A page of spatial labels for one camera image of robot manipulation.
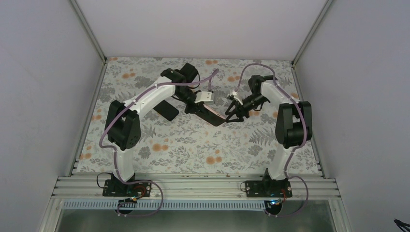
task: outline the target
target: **table surface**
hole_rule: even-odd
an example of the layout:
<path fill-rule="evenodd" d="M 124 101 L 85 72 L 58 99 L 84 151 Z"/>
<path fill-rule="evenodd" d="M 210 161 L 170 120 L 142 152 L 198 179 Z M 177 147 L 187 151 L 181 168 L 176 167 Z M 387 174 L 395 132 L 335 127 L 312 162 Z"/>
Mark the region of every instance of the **table surface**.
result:
<path fill-rule="evenodd" d="M 298 98 L 288 61 L 110 58 L 77 171 L 113 170 L 113 151 L 98 146 L 108 108 L 113 100 L 124 101 L 134 97 L 151 85 L 163 70 L 180 69 L 187 62 L 198 69 L 202 79 L 208 77 L 214 69 L 220 70 L 212 81 L 216 101 L 210 106 L 221 114 L 230 103 L 226 96 L 237 86 L 243 67 L 250 63 L 262 63 L 272 67 L 282 87 Z M 250 94 L 248 79 L 257 74 L 271 75 L 271 72 L 260 66 L 247 68 L 239 90 L 241 97 Z M 202 84 L 198 89 L 207 91 L 207 84 Z M 141 119 L 142 136 L 132 151 L 136 172 L 261 174 L 272 162 L 279 145 L 274 133 L 277 109 L 268 103 L 260 112 L 251 111 L 250 118 L 245 122 L 213 127 L 196 115 L 183 113 L 183 103 L 172 98 L 167 101 L 179 110 L 179 115 L 172 122 L 153 110 Z M 297 150 L 290 163 L 289 173 L 319 173 L 310 142 Z"/>

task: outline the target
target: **metal plate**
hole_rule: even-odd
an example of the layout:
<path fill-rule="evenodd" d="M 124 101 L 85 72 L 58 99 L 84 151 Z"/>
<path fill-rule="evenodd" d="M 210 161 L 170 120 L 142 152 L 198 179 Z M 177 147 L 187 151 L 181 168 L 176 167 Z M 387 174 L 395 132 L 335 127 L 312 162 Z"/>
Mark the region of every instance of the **metal plate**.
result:
<path fill-rule="evenodd" d="M 143 197 L 149 197 L 151 193 L 151 184 L 150 183 L 137 183 L 135 185 L 130 186 L 130 190 L 128 191 L 127 194 L 125 194 L 123 191 L 118 191 L 116 189 L 116 186 L 112 183 L 112 180 L 106 180 L 104 184 L 104 190 L 102 192 L 102 195 L 104 197 L 133 197 L 133 196 L 138 196 L 141 194 L 140 189 L 135 189 L 136 186 L 143 186 L 145 189 L 149 187 L 149 190 L 146 189 L 145 194 Z"/>
<path fill-rule="evenodd" d="M 285 194 L 286 197 L 292 197 L 292 188 L 290 182 L 286 184 Z M 281 189 L 277 191 L 270 191 L 270 194 L 266 193 L 264 190 L 264 184 L 261 180 L 247 180 L 245 181 L 246 197 L 250 198 L 261 198 L 261 197 L 273 197 L 273 198 L 283 198 L 283 192 Z"/>

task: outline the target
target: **black object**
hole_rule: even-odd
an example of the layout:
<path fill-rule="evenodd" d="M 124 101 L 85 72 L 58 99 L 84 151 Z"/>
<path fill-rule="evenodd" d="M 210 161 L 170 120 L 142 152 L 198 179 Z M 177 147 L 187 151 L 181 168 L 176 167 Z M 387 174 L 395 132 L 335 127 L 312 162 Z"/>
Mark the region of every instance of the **black object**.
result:
<path fill-rule="evenodd" d="M 108 109 L 105 129 L 114 118 L 125 109 L 125 104 L 114 100 Z M 115 143 L 121 150 L 134 147 L 141 138 L 140 117 L 135 110 L 127 110 L 108 131 L 108 141 Z"/>
<path fill-rule="evenodd" d="M 169 78 L 173 83 L 191 83 L 196 75 L 198 70 L 189 63 L 186 63 L 181 70 L 167 69 L 161 73 L 161 76 Z M 225 119 L 208 109 L 203 102 L 195 103 L 197 92 L 193 92 L 189 86 L 175 87 L 175 96 L 186 104 L 184 112 L 195 114 L 214 126 L 224 123 Z"/>
<path fill-rule="evenodd" d="M 98 177 L 99 177 L 101 174 L 111 175 L 111 173 L 99 173 L 99 174 L 97 175 L 97 177 L 95 178 L 95 180 L 97 181 L 97 186 L 98 186 L 100 189 L 103 189 L 104 187 L 101 187 L 101 186 L 100 186 L 100 183 L 98 182 Z"/>
<path fill-rule="evenodd" d="M 397 220 L 397 219 L 395 219 L 394 222 L 396 223 L 397 227 L 398 227 L 399 229 L 401 229 L 401 231 L 404 231 L 404 232 L 408 231 L 408 232 L 410 232 L 410 225 L 409 225 L 409 224 L 404 223 L 404 222 L 402 222 L 402 221 L 400 221 L 400 220 Z"/>
<path fill-rule="evenodd" d="M 298 106 L 305 119 L 307 138 L 312 138 L 312 107 L 308 101 L 301 101 Z M 275 135 L 278 143 L 286 149 L 291 146 L 301 145 L 303 142 L 303 125 L 301 121 L 293 122 L 293 116 L 300 119 L 294 104 L 283 103 L 279 105 L 278 118 L 276 120 Z"/>
<path fill-rule="evenodd" d="M 246 197 L 249 198 L 283 198 L 283 192 L 285 192 L 287 198 L 293 196 L 289 180 L 272 180 L 269 176 L 268 169 L 266 169 L 262 180 L 245 181 L 245 190 Z"/>
<path fill-rule="evenodd" d="M 236 101 L 234 98 L 229 97 L 228 99 L 232 100 L 231 104 L 229 105 L 228 109 L 225 111 L 225 114 L 227 115 L 226 117 L 226 122 L 243 122 L 244 117 L 249 118 L 249 111 L 257 109 L 258 106 L 262 106 L 265 102 L 269 102 L 269 100 L 262 96 L 261 94 L 261 86 L 264 81 L 267 80 L 273 80 L 273 75 L 270 76 L 260 76 L 260 75 L 253 75 L 249 80 L 248 80 L 248 85 L 250 88 L 250 91 L 252 94 L 250 96 L 247 96 L 246 98 L 243 99 L 242 103 L 239 103 Z"/>
<path fill-rule="evenodd" d="M 127 182 L 134 182 L 138 181 L 135 180 L 135 175 L 133 175 Z M 114 174 L 111 174 L 111 179 L 105 181 L 104 190 L 102 191 L 102 195 L 104 197 L 136 197 L 141 192 L 141 189 L 136 188 L 136 186 L 143 186 L 145 190 L 145 194 L 142 197 L 149 197 L 151 192 L 151 184 L 150 183 L 136 183 L 133 185 L 126 185 L 121 183 Z"/>
<path fill-rule="evenodd" d="M 171 79 L 173 83 L 191 83 L 197 75 L 198 70 L 189 63 L 186 63 L 181 70 L 167 69 L 161 73 L 161 76 L 166 76 Z M 196 93 L 188 86 L 176 86 L 175 96 L 186 104 L 185 113 L 196 114 L 214 126 L 219 126 L 224 122 L 224 119 L 220 119 L 217 114 L 207 109 L 203 102 L 195 103 Z M 114 100 L 110 104 L 105 129 L 107 129 L 108 125 L 124 109 L 125 104 L 117 100 Z M 179 111 L 167 101 L 161 101 L 154 107 L 154 110 L 169 121 L 172 121 L 179 113 Z M 107 135 L 108 141 L 117 144 L 123 151 L 134 147 L 141 138 L 140 118 L 137 111 L 127 110 L 121 118 L 114 123 Z"/>
<path fill-rule="evenodd" d="M 127 199 L 124 199 L 124 200 L 119 200 L 118 203 L 117 203 L 117 209 L 114 210 L 116 214 L 117 214 L 117 213 L 120 213 L 120 214 L 129 214 L 129 213 L 131 213 L 131 212 L 133 211 L 132 209 L 120 209 L 120 210 L 118 210 L 118 206 L 119 206 L 121 203 L 123 203 L 123 202 L 128 202 L 128 203 L 133 203 L 133 204 L 136 204 L 136 203 L 137 203 L 137 202 L 135 202 L 135 201 L 134 201 L 133 199 L 131 199 L 131 198 L 127 198 Z"/>
<path fill-rule="evenodd" d="M 272 215 L 277 215 L 282 210 L 282 202 L 265 201 L 264 205 L 265 210 Z"/>
<path fill-rule="evenodd" d="M 179 114 L 179 110 L 165 100 L 156 105 L 154 107 L 154 110 L 157 111 L 158 114 L 166 118 L 168 121 L 172 121 Z"/>
<path fill-rule="evenodd" d="M 273 75 L 253 75 L 248 80 L 248 85 L 252 94 L 243 99 L 243 104 L 235 100 L 233 97 L 230 97 L 232 102 L 225 112 L 227 115 L 226 122 L 243 122 L 244 117 L 249 118 L 250 110 L 260 111 L 262 109 L 263 104 L 269 101 L 261 94 L 262 83 L 267 80 L 273 80 Z M 301 101 L 298 103 L 298 106 L 305 120 L 307 131 L 306 140 L 308 141 L 313 135 L 312 107 L 308 101 Z M 298 122 L 293 122 L 293 116 L 300 119 L 299 113 L 294 104 L 283 103 L 279 105 L 275 136 L 277 141 L 286 149 L 291 146 L 301 145 L 303 142 L 304 132 L 302 122 L 300 120 Z"/>
<path fill-rule="evenodd" d="M 209 122 L 212 126 L 215 126 L 215 127 L 225 122 L 225 119 L 222 116 L 220 116 L 219 114 L 215 114 L 209 109 L 207 109 L 203 102 L 201 102 L 200 104 L 202 105 L 201 110 L 194 113 L 198 117 Z"/>
<path fill-rule="evenodd" d="M 229 105 L 228 109 L 225 111 L 226 122 L 243 122 L 245 121 L 243 117 L 249 118 L 249 111 L 258 107 L 258 105 L 262 105 L 264 102 L 268 102 L 268 99 L 262 94 L 251 94 L 243 99 L 243 104 L 239 103 L 238 101 L 232 99 L 231 104 Z"/>

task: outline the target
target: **robotic arm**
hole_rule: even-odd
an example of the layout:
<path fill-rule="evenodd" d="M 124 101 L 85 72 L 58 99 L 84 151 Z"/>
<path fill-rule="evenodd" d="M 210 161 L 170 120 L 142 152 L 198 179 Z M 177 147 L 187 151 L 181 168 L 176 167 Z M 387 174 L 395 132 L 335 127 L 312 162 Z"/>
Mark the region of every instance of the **robotic arm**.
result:
<path fill-rule="evenodd" d="M 129 181 L 134 176 L 132 167 L 132 154 L 128 154 L 141 138 L 140 119 L 151 109 L 172 121 L 179 113 L 171 104 L 165 101 L 168 97 L 176 96 L 186 104 L 185 113 L 196 114 L 203 120 L 214 126 L 225 122 L 225 117 L 213 111 L 205 102 L 213 101 L 212 92 L 193 92 L 188 85 L 178 85 L 181 83 L 192 83 L 198 75 L 196 68 L 190 64 L 185 64 L 181 70 L 167 69 L 161 73 L 152 85 L 150 85 L 142 97 L 131 106 L 119 118 L 108 131 L 108 140 L 117 147 L 117 164 L 124 181 Z M 175 83 L 174 85 L 164 85 L 164 83 Z M 119 102 L 117 100 L 110 104 L 105 128 L 114 118 L 134 101 L 135 97 Z"/>
<path fill-rule="evenodd" d="M 312 117 L 311 105 L 307 101 L 299 101 L 293 98 L 279 87 L 274 76 L 254 75 L 248 85 L 252 94 L 245 99 L 241 99 L 233 92 L 229 99 L 231 105 L 225 112 L 226 122 L 241 122 L 243 117 L 249 117 L 250 110 L 262 108 L 265 102 L 271 103 L 278 109 L 278 117 L 275 126 L 275 135 L 279 146 L 270 167 L 265 171 L 262 181 L 246 181 L 248 197 L 276 197 L 283 196 L 285 191 L 288 197 L 292 196 L 292 188 L 285 174 L 286 162 L 292 153 L 292 147 L 299 146 L 303 142 L 304 130 L 300 120 L 300 115 L 295 104 L 300 108 L 304 118 L 307 140 L 312 138 Z"/>

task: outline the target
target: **connector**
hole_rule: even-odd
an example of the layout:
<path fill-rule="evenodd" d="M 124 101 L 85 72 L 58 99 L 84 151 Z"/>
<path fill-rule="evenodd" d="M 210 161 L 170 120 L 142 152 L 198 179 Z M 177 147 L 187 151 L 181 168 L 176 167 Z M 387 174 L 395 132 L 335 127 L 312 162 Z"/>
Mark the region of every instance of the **connector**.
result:
<path fill-rule="evenodd" d="M 214 92 L 198 92 L 195 103 L 203 102 L 204 104 L 213 104 L 215 101 Z"/>

